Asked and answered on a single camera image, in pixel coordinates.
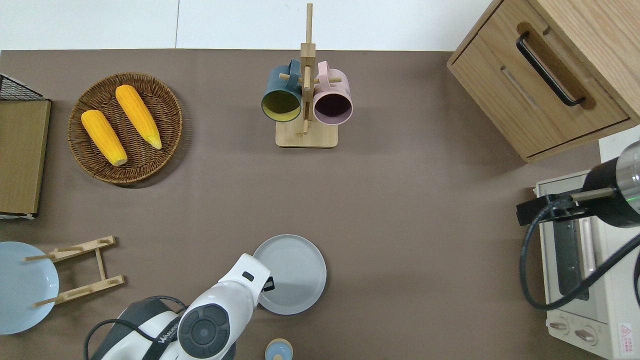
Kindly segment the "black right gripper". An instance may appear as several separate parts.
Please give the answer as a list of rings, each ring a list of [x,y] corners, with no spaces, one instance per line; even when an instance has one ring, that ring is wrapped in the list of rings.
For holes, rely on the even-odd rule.
[[[596,216],[617,228],[638,227],[640,215],[624,198],[617,178],[618,158],[595,166],[587,174],[582,190],[562,194],[549,214],[549,221],[567,221]],[[520,226],[531,225],[538,214],[554,201],[553,197],[537,197],[516,205]]]

